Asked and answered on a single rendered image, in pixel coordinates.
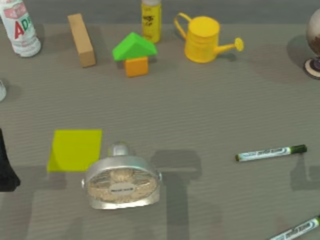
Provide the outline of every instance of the watering can handle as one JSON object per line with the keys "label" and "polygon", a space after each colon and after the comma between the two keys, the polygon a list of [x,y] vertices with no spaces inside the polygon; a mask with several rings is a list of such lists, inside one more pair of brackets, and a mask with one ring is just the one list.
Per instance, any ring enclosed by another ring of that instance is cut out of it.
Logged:
{"label": "watering can handle", "polygon": [[187,20],[188,22],[191,22],[192,19],[191,19],[188,15],[186,15],[186,14],[184,14],[184,13],[182,13],[182,12],[179,12],[179,13],[175,16],[174,21],[173,21],[176,29],[178,29],[178,31],[179,31],[179,33],[181,34],[181,36],[182,36],[184,39],[186,39],[186,38],[187,38],[187,34],[186,34],[186,32],[184,31],[184,29],[180,26],[180,24],[179,24],[179,22],[178,22],[178,17],[182,17],[182,18],[184,18],[185,20]]}

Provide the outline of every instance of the green triangular block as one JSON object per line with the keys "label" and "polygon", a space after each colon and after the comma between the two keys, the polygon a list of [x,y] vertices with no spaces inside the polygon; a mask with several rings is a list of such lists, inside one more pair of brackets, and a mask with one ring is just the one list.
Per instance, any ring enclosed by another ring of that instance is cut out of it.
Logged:
{"label": "green triangular block", "polygon": [[112,51],[115,61],[141,58],[156,55],[157,53],[157,48],[152,42],[134,32],[126,36]]}

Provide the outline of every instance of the green marker cap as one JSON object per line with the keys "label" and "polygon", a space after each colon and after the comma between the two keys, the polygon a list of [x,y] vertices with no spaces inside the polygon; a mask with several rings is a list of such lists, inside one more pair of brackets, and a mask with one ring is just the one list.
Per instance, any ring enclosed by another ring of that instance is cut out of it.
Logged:
{"label": "green marker cap", "polygon": [[291,154],[302,154],[305,153],[308,149],[306,145],[297,145],[297,146],[292,146],[290,147],[291,149]]}

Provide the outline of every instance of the watering can spout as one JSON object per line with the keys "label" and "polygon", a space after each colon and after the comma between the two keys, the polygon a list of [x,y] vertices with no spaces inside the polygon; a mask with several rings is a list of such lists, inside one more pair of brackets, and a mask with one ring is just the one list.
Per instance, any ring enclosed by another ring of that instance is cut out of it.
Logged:
{"label": "watering can spout", "polygon": [[216,55],[219,55],[234,48],[237,49],[238,52],[241,52],[244,49],[244,42],[241,38],[237,37],[232,44],[216,46],[213,51]]}

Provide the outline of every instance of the globe base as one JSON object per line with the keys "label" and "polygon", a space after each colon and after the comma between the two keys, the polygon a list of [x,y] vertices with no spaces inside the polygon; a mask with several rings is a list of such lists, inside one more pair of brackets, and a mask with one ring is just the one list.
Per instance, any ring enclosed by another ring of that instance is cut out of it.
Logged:
{"label": "globe base", "polygon": [[304,62],[305,73],[316,80],[320,80],[320,58],[310,58]]}

